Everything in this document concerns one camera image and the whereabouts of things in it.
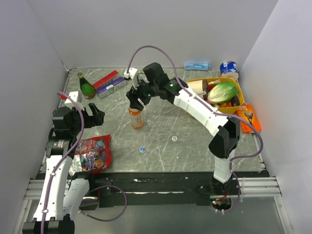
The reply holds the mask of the orange tea bottle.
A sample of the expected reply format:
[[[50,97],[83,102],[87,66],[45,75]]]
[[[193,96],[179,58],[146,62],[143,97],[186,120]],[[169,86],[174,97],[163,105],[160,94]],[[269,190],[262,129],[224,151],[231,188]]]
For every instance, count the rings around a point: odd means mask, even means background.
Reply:
[[[137,109],[133,109],[129,107],[129,114],[131,117],[131,125],[134,129],[140,129],[144,125],[144,121],[142,119],[142,112]]]

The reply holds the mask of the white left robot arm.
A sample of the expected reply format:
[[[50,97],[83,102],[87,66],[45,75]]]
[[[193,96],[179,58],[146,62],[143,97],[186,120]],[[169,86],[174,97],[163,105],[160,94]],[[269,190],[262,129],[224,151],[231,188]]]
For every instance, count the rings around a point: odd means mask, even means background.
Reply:
[[[94,103],[86,109],[63,106],[53,111],[53,128],[45,147],[46,173],[37,209],[32,221],[25,222],[24,234],[73,234],[74,219],[83,197],[96,192],[91,172],[78,172],[66,186],[74,153],[84,129],[101,126],[105,113]]]

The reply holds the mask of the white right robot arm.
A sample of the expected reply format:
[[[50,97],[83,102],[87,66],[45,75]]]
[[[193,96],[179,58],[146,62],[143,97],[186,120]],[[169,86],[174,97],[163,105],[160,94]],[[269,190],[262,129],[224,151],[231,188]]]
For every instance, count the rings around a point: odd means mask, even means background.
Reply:
[[[200,122],[213,136],[209,149],[214,155],[213,188],[218,194],[230,189],[231,158],[240,138],[239,120],[219,112],[201,99],[184,81],[170,79],[160,64],[154,62],[143,68],[147,80],[139,78],[139,70],[126,69],[124,78],[132,82],[126,96],[130,109],[142,111],[151,98],[160,97],[186,111]]]

